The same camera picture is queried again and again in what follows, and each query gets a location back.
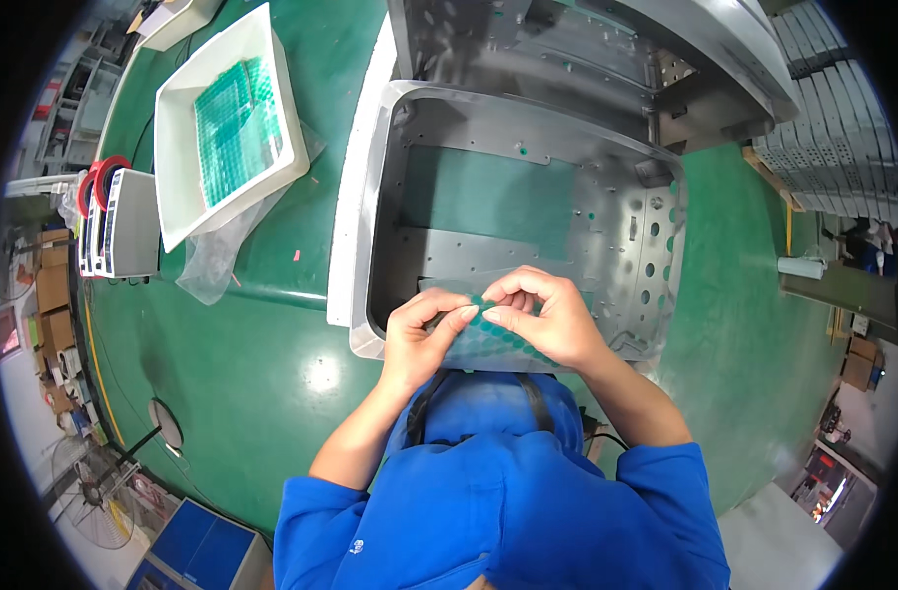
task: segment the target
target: hand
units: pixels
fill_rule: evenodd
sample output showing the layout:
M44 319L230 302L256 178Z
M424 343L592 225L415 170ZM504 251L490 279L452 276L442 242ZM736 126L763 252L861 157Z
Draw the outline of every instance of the hand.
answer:
M482 313L485 319L513 331L564 366L584 373L612 354L569 278L522 266L492 283L482 298L499 302ZM543 303L537 317L528 313L536 298Z
M423 325L439 312L448 312L431 334ZM465 295L443 289L426 289L393 310L387 322L384 370L379 389L395 395L413 395L440 368L456 335L468 324L479 306Z

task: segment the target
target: electric fan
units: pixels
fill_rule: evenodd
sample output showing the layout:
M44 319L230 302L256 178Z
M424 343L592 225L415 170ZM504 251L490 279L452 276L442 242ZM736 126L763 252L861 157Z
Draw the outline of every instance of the electric fan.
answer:
M66 436L53 451L53 479L69 469L75 474L59 503L65 516L82 536L104 549L120 549L134 532L135 499L123 488L140 466L134 454L156 434L177 449L183 433L171 411L159 399L148 403L153 430L115 460L107 449L81 436ZM125 462L130 463L122 472Z

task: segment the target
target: blue cabinet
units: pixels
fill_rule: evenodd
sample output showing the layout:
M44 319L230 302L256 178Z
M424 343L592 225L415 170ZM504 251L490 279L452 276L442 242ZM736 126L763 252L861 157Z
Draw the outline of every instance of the blue cabinet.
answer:
M153 587L156 583L150 578L158 572L173 584L158 587L257 588L270 562L271 553L258 533L184 500L150 547L127 588Z

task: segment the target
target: green workbench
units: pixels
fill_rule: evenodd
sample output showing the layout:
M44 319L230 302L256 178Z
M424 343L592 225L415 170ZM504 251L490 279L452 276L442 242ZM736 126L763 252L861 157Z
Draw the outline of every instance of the green workbench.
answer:
M261 0L224 0L216 18L191 38L163 53L138 50L104 128L101 158L120 154L136 170L150 172L157 89L188 54L261 4ZM270 3L269 10L272 28L288 57L299 118L327 145L243 243L234 269L238 284L231 282L228 289L237 295L324 309L341 164L364 72L387 11L383 1L359 0L280 1ZM180 277L184 250L181 243L171 254L162 255L164 280ZM293 263L290 254L296 250L301 254Z
M226 0L193 35L190 51L259 4ZM286 0L271 11L301 121L327 147L243 243L235 268L241 287L232 283L212 306L197 301L173 283L183 266L181 245L163 256L159 280L96 280L88 288L88 345L98 354L119 441L130 445L150 430L147 403L160 397L183 428L183 458L153 442L138 459L168 486L266 532L274 528L282 481L306 473L380 374L381 363L352 353L347 330L327 324L323 308L344 151L385 3ZM185 59L185 45L138 52L102 155L122 154L136 169L150 169L154 92ZM702 445L715 512L723 513L805 459L844 344L831 347L825 336L828 306L780 295L782 201L738 146L691 154L684 163L690 203L679 300L649 378L673 397ZM519 171L512 166L511 173ZM470 190L485 184L483 174L480 168L445 179L447 190L466 197L447 206L445 229L492 230L480 225L486 215L472 214L472 203L487 200L479 203ZM513 186L519 195L532 187L557 190L540 182ZM542 243L523 211L495 228ZM794 252L817 239L813 214L795 215ZM576 376L561 380L603 418ZM605 446L599 461L610 478L616 450Z

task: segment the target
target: red tape roll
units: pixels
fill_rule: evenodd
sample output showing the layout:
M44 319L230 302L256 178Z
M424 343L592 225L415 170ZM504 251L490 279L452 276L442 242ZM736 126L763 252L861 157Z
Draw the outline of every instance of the red tape roll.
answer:
M108 193L111 192L111 179L115 172L122 168L131 168L131 162L124 156L112 156L92 164L95 169L95 200L101 210L108 210Z
M92 185L95 182L95 171L89 170L86 177L82 179L79 185L78 193L75 195L75 205L79 208L79 213L83 219L89 218L89 199L91 198Z

